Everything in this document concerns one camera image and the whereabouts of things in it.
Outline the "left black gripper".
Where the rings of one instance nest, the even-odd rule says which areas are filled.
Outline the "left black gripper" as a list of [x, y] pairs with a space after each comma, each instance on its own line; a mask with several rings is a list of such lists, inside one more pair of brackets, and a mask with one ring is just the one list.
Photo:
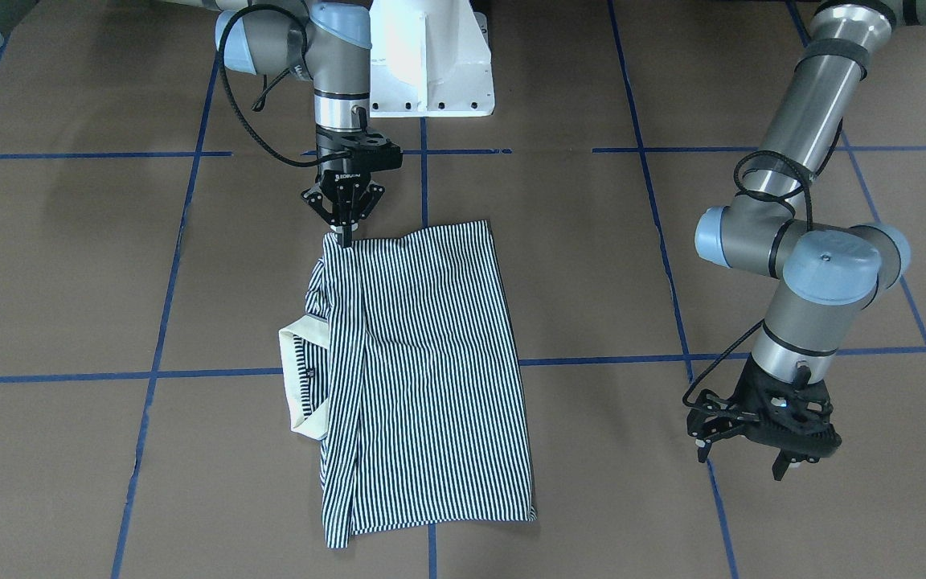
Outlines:
[[[842, 438], [830, 421], [834, 407], [823, 379], [815, 384], [800, 379], [784, 382], [750, 358], [735, 386], [732, 402], [742, 412], [758, 417], [758, 421], [746, 426], [745, 437], [779, 448], [771, 466], [775, 481], [782, 481], [791, 466], [802, 462], [802, 457], [830, 457], [841, 447]], [[713, 444], [724, 439], [721, 432], [699, 433], [699, 464], [706, 464]]]

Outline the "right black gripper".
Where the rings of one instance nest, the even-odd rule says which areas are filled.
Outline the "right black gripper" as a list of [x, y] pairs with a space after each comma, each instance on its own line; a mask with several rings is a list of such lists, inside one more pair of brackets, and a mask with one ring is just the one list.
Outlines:
[[316, 183], [301, 193], [301, 198], [332, 228], [337, 245], [350, 247], [356, 227], [374, 212], [385, 191], [370, 172], [323, 170]]

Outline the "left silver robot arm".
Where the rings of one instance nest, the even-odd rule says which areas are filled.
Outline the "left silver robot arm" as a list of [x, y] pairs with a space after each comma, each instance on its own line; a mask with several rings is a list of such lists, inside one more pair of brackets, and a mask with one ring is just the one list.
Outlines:
[[775, 279], [764, 318], [730, 396], [699, 388], [682, 402], [697, 459], [731, 437], [778, 450], [772, 476], [831, 457], [826, 375], [854, 319], [900, 283], [910, 243], [882, 221], [843, 228], [813, 215], [812, 188], [842, 134], [846, 107], [872, 56], [897, 29], [926, 26], [926, 1], [826, 1], [757, 150], [732, 172], [731, 204], [701, 216], [694, 244], [705, 261]]

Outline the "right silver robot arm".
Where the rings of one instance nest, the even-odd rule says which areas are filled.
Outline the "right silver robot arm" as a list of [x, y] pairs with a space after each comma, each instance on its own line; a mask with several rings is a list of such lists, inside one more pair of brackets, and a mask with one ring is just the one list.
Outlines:
[[402, 150], [370, 126], [371, 20], [363, 5], [338, 2], [248, 1], [222, 10], [215, 25], [216, 59], [228, 102], [236, 103], [227, 71], [269, 77], [266, 92], [284, 78], [313, 88], [313, 160], [280, 154], [234, 113], [249, 136], [276, 160], [316, 169], [301, 197], [350, 247], [358, 224], [374, 211], [383, 187], [372, 179], [402, 165]]

